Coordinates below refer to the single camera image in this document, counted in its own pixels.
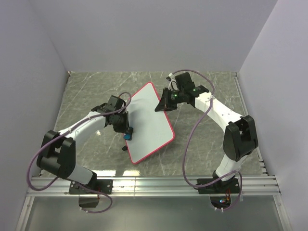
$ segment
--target gray wall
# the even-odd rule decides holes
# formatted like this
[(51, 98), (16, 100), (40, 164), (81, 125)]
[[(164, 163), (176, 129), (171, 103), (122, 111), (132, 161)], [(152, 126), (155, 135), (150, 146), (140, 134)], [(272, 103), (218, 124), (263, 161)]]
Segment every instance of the gray wall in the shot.
[(70, 71), (239, 71), (277, 0), (30, 0)]
[(295, 231), (308, 227), (308, 2), (279, 0), (240, 71), (260, 149)]
[(67, 73), (29, 1), (0, 3), (0, 229), (15, 229), (26, 168), (53, 128)]

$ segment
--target wall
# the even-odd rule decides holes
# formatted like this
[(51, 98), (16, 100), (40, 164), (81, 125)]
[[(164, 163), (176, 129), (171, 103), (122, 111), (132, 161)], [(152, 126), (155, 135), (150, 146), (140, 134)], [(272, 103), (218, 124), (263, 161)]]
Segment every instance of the wall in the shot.
[(0, 2), (0, 227), (16, 227), (26, 168), (53, 128), (67, 72), (29, 1)]
[(30, 0), (70, 71), (239, 71), (277, 0)]
[(279, 0), (240, 71), (267, 168), (292, 226), (307, 230), (308, 2)]

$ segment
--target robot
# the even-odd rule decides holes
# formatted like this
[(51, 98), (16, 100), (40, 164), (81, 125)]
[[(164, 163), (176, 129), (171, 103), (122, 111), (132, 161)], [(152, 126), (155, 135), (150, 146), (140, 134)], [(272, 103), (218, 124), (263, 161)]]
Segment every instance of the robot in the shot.
[[(167, 79), (170, 84), (168, 88), (163, 89), (161, 100), (155, 108), (156, 112), (176, 110), (178, 103), (187, 103), (202, 112), (206, 112), (225, 132), (223, 140), (225, 155), (219, 167), (213, 172), (213, 178), (198, 179), (197, 185), (188, 182), (184, 169), (185, 157), (183, 160), (183, 175), (186, 182), (198, 190), (199, 194), (227, 192), (226, 198), (213, 201), (215, 207), (228, 207), (231, 202), (230, 193), (240, 193), (239, 182), (235, 178), (235, 174), (246, 157), (258, 147), (254, 119), (249, 115), (242, 116), (232, 111), (214, 98), (212, 93), (204, 86), (196, 87), (188, 72), (179, 74), (174, 79), (169, 77)], [(112, 180), (98, 180), (96, 173), (77, 165), (76, 147), (81, 145), (90, 134), (107, 125), (112, 125), (115, 132), (123, 133), (125, 140), (131, 140), (133, 128), (129, 126), (129, 112), (126, 111), (130, 100), (131, 97), (126, 103), (120, 96), (111, 96), (108, 103), (94, 107), (87, 116), (69, 128), (59, 132), (48, 131), (44, 136), (42, 148), (34, 156), (38, 157), (37, 166), (56, 175), (57, 178), (71, 181), (70, 194), (102, 194), (107, 196), (112, 204), (112, 199), (108, 196), (112, 193)], [(44, 190), (55, 180), (43, 189), (35, 189), (30, 183), (29, 171), (27, 173), (27, 182), (33, 190)], [(96, 207), (98, 200), (93, 201), (93, 198), (80, 197), (79, 206), (81, 208)]]

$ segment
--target red border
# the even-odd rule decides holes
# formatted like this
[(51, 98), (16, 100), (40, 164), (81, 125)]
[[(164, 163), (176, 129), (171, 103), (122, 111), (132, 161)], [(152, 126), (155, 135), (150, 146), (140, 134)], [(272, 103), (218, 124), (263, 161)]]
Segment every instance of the red border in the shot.
[[(157, 96), (158, 100), (160, 101), (160, 98), (159, 98), (159, 96), (158, 96), (158, 93), (157, 93), (157, 91), (156, 91), (156, 88), (155, 88), (153, 82), (147, 82), (142, 88), (140, 88), (137, 92), (135, 92), (135, 93), (132, 95), (132, 98), (133, 98), (133, 96), (134, 96), (135, 94), (137, 94), (140, 90), (142, 90), (142, 89), (143, 89), (146, 85), (148, 85), (148, 84), (151, 84), (151, 85), (153, 86), (153, 89), (154, 89), (154, 91), (155, 91), (155, 93), (156, 93), (156, 96)], [(169, 125), (170, 125), (170, 128), (171, 128), (171, 130), (172, 130), (172, 133), (173, 133), (172, 139), (169, 140), (169, 141), (168, 141), (167, 143), (165, 143), (164, 145), (160, 146), (159, 148), (155, 149), (153, 152), (149, 153), (148, 155), (146, 155), (144, 158), (140, 159), (140, 160), (137, 161), (137, 162), (133, 162), (133, 161), (132, 161), (131, 155), (130, 155), (130, 152), (129, 152), (129, 149), (128, 149), (128, 154), (129, 154), (130, 161), (132, 162), (132, 164), (135, 165), (135, 164), (139, 163), (140, 161), (142, 161), (142, 160), (144, 160), (145, 158), (149, 157), (150, 155), (152, 155), (153, 153), (155, 153), (156, 151), (158, 151), (158, 150), (161, 149), (162, 147), (165, 147), (167, 144), (169, 144), (170, 142), (172, 142), (172, 141), (174, 140), (174, 138), (175, 138), (175, 133), (174, 133), (173, 127), (172, 127), (172, 125), (171, 125), (171, 123), (170, 123), (170, 120), (169, 120), (169, 117), (167, 116), (167, 113), (166, 113), (165, 111), (164, 111), (164, 113), (165, 113), (165, 116), (166, 116), (166, 118), (167, 118), (167, 121), (168, 121), (168, 123), (169, 123)]]

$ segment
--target white panel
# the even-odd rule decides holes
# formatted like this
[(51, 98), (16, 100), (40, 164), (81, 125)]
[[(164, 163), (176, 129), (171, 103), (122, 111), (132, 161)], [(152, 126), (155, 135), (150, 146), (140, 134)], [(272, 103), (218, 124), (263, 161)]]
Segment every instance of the white panel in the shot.
[(0, 229), (12, 231), (26, 168), (54, 126), (67, 73), (28, 1), (1, 1), (0, 31)]
[(277, 0), (30, 0), (70, 71), (239, 71)]
[(307, 230), (308, 1), (279, 0), (239, 81), (295, 231)]

